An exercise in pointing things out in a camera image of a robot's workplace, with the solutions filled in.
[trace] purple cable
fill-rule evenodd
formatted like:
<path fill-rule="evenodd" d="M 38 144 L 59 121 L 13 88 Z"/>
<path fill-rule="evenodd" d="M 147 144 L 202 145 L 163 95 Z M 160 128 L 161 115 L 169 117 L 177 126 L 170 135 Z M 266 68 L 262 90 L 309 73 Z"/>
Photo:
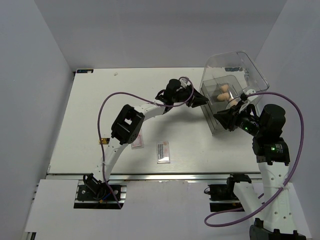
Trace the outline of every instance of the purple cable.
<path fill-rule="evenodd" d="M 192 86 L 192 91 L 191 91 L 191 94 L 190 96 L 187 98 L 187 100 L 185 100 L 184 102 L 180 103 L 180 104 L 177 104 L 177 105 L 165 105 L 165 104 L 158 104 L 158 103 L 154 103 L 153 101 L 150 101 L 150 100 L 147 100 L 145 98 L 142 98 L 142 97 L 139 97 L 137 95 L 134 95 L 132 93 L 128 93 L 128 92 L 123 92 L 123 91 L 119 91 L 119 92 L 114 92 L 112 94 L 110 94 L 109 96 L 106 97 L 106 99 L 103 101 L 101 107 L 100 107 L 100 111 L 99 111 L 99 114 L 98 114 L 98 121 L 97 121 L 97 129 L 98 129 L 98 135 L 99 135 L 99 139 L 100 139 L 100 146 L 101 146 L 101 149 L 102 149 L 102 176 L 103 176 L 103 180 L 106 184 L 106 186 L 109 188 L 109 190 L 111 191 L 113 197 L 114 197 L 114 200 L 116 201 L 116 203 L 118 204 L 119 208 L 121 209 L 121 205 L 117 199 L 117 196 L 115 195 L 112 187 L 109 185 L 107 179 L 106 179 L 106 175 L 105 175 L 105 160 L 106 160 L 106 157 L 105 157 L 105 150 L 104 150 L 104 145 L 102 143 L 102 137 L 101 137 L 101 131 L 100 131 L 100 118 L 101 118 L 101 113 L 102 113 L 102 110 L 104 109 L 104 106 L 106 104 L 106 102 L 109 100 L 109 98 L 111 98 L 112 96 L 114 95 L 119 95 L 119 94 L 123 94 L 123 95 L 129 95 L 131 97 L 134 97 L 134 98 L 137 98 L 137 99 L 140 99 L 142 101 L 145 101 L 149 104 L 154 104 L 154 105 L 157 105 L 157 106 L 160 106 L 160 107 L 166 107 L 166 108 L 176 108 L 176 107 L 180 107 L 182 106 L 183 104 L 187 103 L 191 98 L 192 96 L 194 95 L 194 85 L 193 83 L 190 81 L 190 79 L 186 76 L 182 76 L 179 78 L 179 81 L 181 79 L 186 79 L 190 85 Z"/>
<path fill-rule="evenodd" d="M 295 159 L 295 162 L 293 164 L 292 170 L 289 173 L 288 177 L 284 180 L 283 186 L 286 186 L 288 184 L 288 182 L 290 181 L 290 179 L 292 178 L 292 176 L 294 175 L 295 171 L 296 171 L 296 168 L 297 168 L 298 163 L 299 163 L 300 155 L 301 155 L 301 152 L 302 152 L 302 147 L 303 147 L 303 144 L 304 144 L 304 137 L 305 137 L 304 118 L 303 118 L 301 110 L 299 109 L 297 104 L 295 104 L 295 102 L 292 101 L 290 98 L 288 98 L 288 97 L 286 97 L 286 96 L 284 96 L 284 95 L 282 95 L 280 93 L 277 93 L 277 92 L 257 92 L 257 93 L 249 94 L 249 95 L 247 95 L 247 97 L 257 96 L 257 95 L 276 95 L 278 97 L 281 97 L 281 98 L 287 100 L 297 110 L 299 118 L 300 118 L 301 133 L 300 133 L 299 149 L 298 149 L 298 153 L 296 155 L 296 159 Z M 231 226 L 231 225 L 235 225 L 235 224 L 241 223 L 241 222 L 243 222 L 245 220 L 248 220 L 249 218 L 253 217 L 257 213 L 261 212 L 263 209 L 265 209 L 270 203 L 272 203 L 273 200 L 275 200 L 278 197 L 278 195 L 282 192 L 282 190 L 283 190 L 283 188 L 280 187 L 278 189 L 278 191 L 268 201 L 266 201 L 261 207 L 259 207 L 257 210 L 255 210 L 254 212 L 250 213 L 249 215 L 247 215 L 247 216 L 245 216 L 243 218 L 240 218 L 240 219 L 238 219 L 236 221 L 231 221 L 231 222 L 222 223 L 222 224 L 210 224 L 210 223 L 207 222 L 207 220 L 209 218 L 211 218 L 212 216 L 215 216 L 215 215 L 218 215 L 218 214 L 223 214 L 223 213 L 236 212 L 236 211 L 241 210 L 241 208 L 236 208 L 236 209 L 233 209 L 233 210 L 225 210 L 225 211 L 214 212 L 214 213 L 210 214 L 209 216 L 207 216 L 204 219 L 204 223 L 205 223 L 205 225 L 207 225 L 209 227 L 214 227 L 214 228 L 227 227 L 227 226 Z"/>

